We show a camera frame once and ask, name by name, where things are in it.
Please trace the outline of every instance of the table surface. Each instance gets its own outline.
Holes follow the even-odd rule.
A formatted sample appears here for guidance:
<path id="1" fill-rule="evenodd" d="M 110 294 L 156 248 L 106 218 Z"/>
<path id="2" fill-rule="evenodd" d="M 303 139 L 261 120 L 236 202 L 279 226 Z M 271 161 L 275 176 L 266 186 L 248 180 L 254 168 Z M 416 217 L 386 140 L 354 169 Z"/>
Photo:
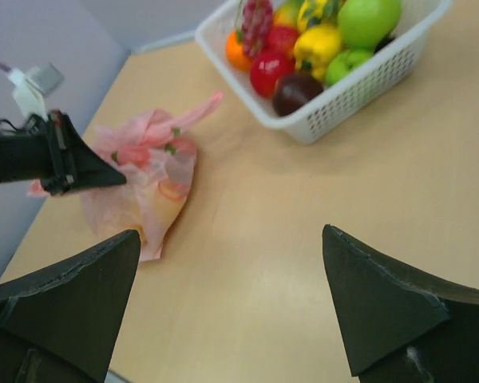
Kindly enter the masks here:
<path id="1" fill-rule="evenodd" d="M 216 90 L 191 198 L 162 260 L 139 267 L 111 369 L 135 383 L 357 381 L 326 223 L 479 288 L 479 2 L 457 0 L 408 79 L 309 147 L 259 126 L 194 43 L 132 56 L 91 127 Z M 47 200 L 2 282 L 96 242 L 77 197 Z"/>

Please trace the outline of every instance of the plastic basket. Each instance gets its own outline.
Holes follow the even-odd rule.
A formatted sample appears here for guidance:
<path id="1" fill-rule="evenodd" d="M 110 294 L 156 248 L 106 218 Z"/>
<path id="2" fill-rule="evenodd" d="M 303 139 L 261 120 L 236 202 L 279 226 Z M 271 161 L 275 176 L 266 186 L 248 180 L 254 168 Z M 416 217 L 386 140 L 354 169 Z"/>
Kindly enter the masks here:
<path id="1" fill-rule="evenodd" d="M 289 116 L 278 117 L 270 101 L 259 97 L 248 75 L 233 69 L 225 56 L 239 0 L 229 0 L 204 20 L 196 41 L 226 82 L 266 128 L 283 130 L 301 144 L 312 144 L 346 118 L 408 76 L 426 44 L 428 29 L 453 0 L 402 0 L 398 38 L 364 65 Z M 274 6 L 283 0 L 274 1 Z"/>

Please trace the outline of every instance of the artificial fruit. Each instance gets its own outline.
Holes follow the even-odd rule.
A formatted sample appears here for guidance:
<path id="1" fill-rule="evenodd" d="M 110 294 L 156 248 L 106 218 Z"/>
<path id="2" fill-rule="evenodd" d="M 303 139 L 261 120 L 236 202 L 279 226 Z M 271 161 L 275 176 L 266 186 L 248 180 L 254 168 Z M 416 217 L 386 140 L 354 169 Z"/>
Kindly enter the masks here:
<path id="1" fill-rule="evenodd" d="M 326 83 L 332 86 L 373 57 L 371 50 L 348 49 L 328 65 Z"/>
<path id="2" fill-rule="evenodd" d="M 254 58 L 265 48 L 272 25 L 273 7 L 270 0 L 245 1 L 241 32 L 243 53 L 247 57 Z"/>
<path id="3" fill-rule="evenodd" d="M 302 34 L 312 26 L 324 22 L 335 24 L 337 13 L 344 0 L 305 0 L 298 14 L 296 26 Z"/>
<path id="4" fill-rule="evenodd" d="M 243 43 L 239 31 L 234 30 L 229 34 L 225 44 L 225 55 L 233 68 L 248 72 L 252 67 L 252 59 L 243 53 Z"/>
<path id="5" fill-rule="evenodd" d="M 299 33 L 296 28 L 291 26 L 273 26 L 268 34 L 266 47 L 292 57 L 298 37 Z"/>
<path id="6" fill-rule="evenodd" d="M 273 14 L 274 26 L 292 26 L 296 28 L 298 13 L 304 0 L 286 0 Z"/>
<path id="7" fill-rule="evenodd" d="M 313 26 L 300 35 L 295 44 L 296 70 L 325 81 L 327 66 L 342 50 L 341 34 L 335 26 Z"/>
<path id="8" fill-rule="evenodd" d="M 289 74 L 277 82 L 271 104 L 277 115 L 288 116 L 323 90 L 323 85 L 308 73 Z"/>
<path id="9" fill-rule="evenodd" d="M 295 62 L 286 54 L 265 51 L 254 60 L 250 69 L 252 88 L 264 98 L 271 98 L 277 81 L 295 71 Z"/>
<path id="10" fill-rule="evenodd" d="M 375 49 L 397 26 L 401 0 L 347 0 L 337 22 L 348 48 Z"/>

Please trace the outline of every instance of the gray wall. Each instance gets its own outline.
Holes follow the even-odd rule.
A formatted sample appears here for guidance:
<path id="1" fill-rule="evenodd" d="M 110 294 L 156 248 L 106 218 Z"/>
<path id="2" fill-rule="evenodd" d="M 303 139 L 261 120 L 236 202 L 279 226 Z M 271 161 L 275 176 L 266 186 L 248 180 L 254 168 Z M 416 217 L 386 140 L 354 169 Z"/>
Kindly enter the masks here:
<path id="1" fill-rule="evenodd" d="M 117 41 L 131 50 L 192 32 L 224 0 L 80 0 Z"/>
<path id="2" fill-rule="evenodd" d="M 53 62 L 65 83 L 48 106 L 66 111 L 79 132 L 128 55 L 78 0 L 0 0 L 0 59 L 23 70 Z M 0 73 L 0 117 L 19 124 L 12 90 Z M 0 185 L 0 276 L 42 203 L 26 197 L 26 185 Z"/>

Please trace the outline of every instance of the plastic bag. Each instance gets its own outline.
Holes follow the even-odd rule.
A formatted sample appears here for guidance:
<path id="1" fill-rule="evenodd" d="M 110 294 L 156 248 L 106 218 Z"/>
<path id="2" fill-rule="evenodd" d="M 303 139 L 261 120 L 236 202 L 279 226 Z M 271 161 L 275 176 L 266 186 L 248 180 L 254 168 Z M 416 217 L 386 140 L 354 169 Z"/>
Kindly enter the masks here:
<path id="1" fill-rule="evenodd" d="M 136 229 L 142 241 L 140 261 L 160 257 L 164 236 L 192 186 L 197 148 L 187 131 L 221 100 L 222 93 L 216 93 L 177 118 L 155 109 L 116 130 L 96 127 L 91 149 L 127 179 L 121 186 L 79 193 L 85 219 L 100 239 Z M 39 182 L 31 184 L 29 195 L 38 195 L 39 188 Z"/>

